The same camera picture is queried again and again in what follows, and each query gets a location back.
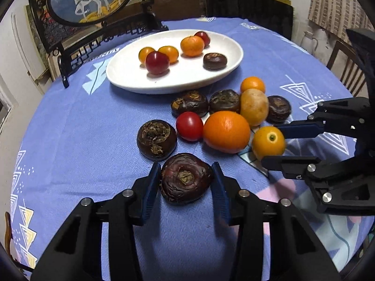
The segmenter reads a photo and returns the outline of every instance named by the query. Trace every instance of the oval plate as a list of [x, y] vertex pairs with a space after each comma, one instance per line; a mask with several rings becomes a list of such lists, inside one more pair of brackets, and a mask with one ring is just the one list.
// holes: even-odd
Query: oval plate
[[[172, 30], [154, 33], [140, 38], [118, 51], [109, 61], [106, 74], [108, 80], [123, 89], [140, 94], [170, 94], [201, 88], [219, 81], [237, 68], [243, 58], [242, 47], [233, 39], [220, 33], [206, 31], [210, 45], [194, 58], [184, 57], [180, 48], [183, 38], [198, 30]], [[171, 45], [179, 51], [179, 59], [161, 75], [150, 74], [138, 60], [138, 52], [145, 46], [158, 50]], [[203, 56], [207, 53], [224, 54], [228, 63], [218, 71], [203, 68]]]

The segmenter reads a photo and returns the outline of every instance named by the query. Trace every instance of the bolt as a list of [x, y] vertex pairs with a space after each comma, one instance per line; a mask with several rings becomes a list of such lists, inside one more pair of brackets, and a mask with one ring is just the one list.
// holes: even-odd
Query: bolt
[[131, 196], [133, 196], [133, 194], [134, 194], [134, 192], [133, 192], [131, 189], [126, 189], [126, 190], [124, 190], [124, 191], [122, 192], [122, 195], [123, 195], [124, 197], [131, 197]]
[[323, 194], [322, 201], [325, 203], [329, 203], [332, 200], [332, 194], [326, 192]]
[[289, 199], [281, 199], [280, 203], [285, 207], [289, 207], [292, 204]]
[[248, 197], [250, 195], [250, 192], [246, 189], [241, 189], [238, 194], [240, 195], [240, 197]]
[[307, 166], [308, 172], [314, 172], [316, 170], [316, 166], [314, 164], [310, 164]]
[[81, 205], [82, 206], [88, 206], [90, 205], [91, 200], [88, 197], [85, 197], [84, 199], [81, 200]]

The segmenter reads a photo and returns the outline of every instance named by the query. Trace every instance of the orange fruit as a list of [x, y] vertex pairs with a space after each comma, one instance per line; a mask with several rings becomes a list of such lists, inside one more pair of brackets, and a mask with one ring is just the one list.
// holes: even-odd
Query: orange fruit
[[204, 41], [201, 37], [189, 36], [182, 39], [180, 46], [186, 56], [195, 57], [203, 52]]
[[179, 58], [179, 51], [174, 46], [162, 46], [158, 49], [158, 52], [166, 54], [169, 58], [169, 63], [175, 63]]
[[264, 85], [262, 79], [255, 76], [247, 77], [243, 80], [243, 82], [241, 82], [241, 93], [248, 89], [257, 89], [263, 93], [266, 92], [266, 86]]
[[243, 150], [250, 140], [250, 126], [236, 112], [218, 111], [203, 126], [203, 139], [213, 149], [225, 153]]
[[259, 126], [268, 116], [267, 96], [257, 89], [248, 89], [241, 94], [241, 115], [250, 126]]
[[142, 48], [138, 53], [138, 59], [142, 64], [144, 64], [144, 61], [146, 60], [146, 57], [149, 53], [154, 52], [155, 50], [153, 48], [150, 48], [149, 46], [146, 46], [145, 48]]
[[255, 132], [251, 148], [258, 160], [269, 155], [282, 155], [286, 148], [284, 135], [275, 126], [263, 126]]

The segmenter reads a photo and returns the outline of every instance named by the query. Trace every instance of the striped curtain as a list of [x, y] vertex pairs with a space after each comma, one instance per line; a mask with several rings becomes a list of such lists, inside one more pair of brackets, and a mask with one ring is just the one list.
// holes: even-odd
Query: striped curtain
[[357, 0], [311, 0], [309, 20], [349, 42], [347, 28], [374, 30]]

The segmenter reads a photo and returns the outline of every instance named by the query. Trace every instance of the blue tablecloth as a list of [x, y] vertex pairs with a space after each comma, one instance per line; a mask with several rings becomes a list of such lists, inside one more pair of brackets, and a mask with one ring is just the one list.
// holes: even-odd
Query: blue tablecloth
[[[306, 119], [321, 100], [350, 97], [350, 93], [317, 59], [275, 32], [239, 18], [199, 18], [166, 22], [170, 29], [193, 28], [223, 33], [244, 50], [241, 65], [221, 81], [203, 88], [239, 91], [248, 76], [261, 77], [267, 96], [281, 95], [292, 105], [289, 121]], [[125, 35], [98, 49], [122, 48]], [[83, 197], [112, 198], [148, 174], [152, 162], [136, 146], [139, 127], [150, 119], [175, 124], [170, 103], [176, 95], [148, 96], [119, 89], [106, 79], [105, 69], [117, 49], [84, 64], [63, 88], [58, 79], [31, 120], [18, 153], [11, 195], [12, 230], [20, 261], [35, 266], [47, 244]], [[287, 154], [317, 155], [328, 161], [349, 158], [355, 140], [324, 133], [315, 139], [289, 140]], [[340, 217], [316, 213], [303, 181], [267, 172], [247, 148], [238, 155], [218, 153], [203, 142], [179, 139], [176, 153], [190, 152], [212, 164], [219, 161], [225, 175], [260, 198], [293, 200], [342, 269], [358, 249], [373, 217]], [[269, 276], [269, 228], [264, 226], [263, 279]], [[214, 227], [211, 192], [199, 201], [169, 206], [158, 194], [151, 218], [135, 227], [136, 247], [144, 280], [228, 280], [237, 229]], [[109, 280], [108, 228], [103, 230], [102, 268]]]

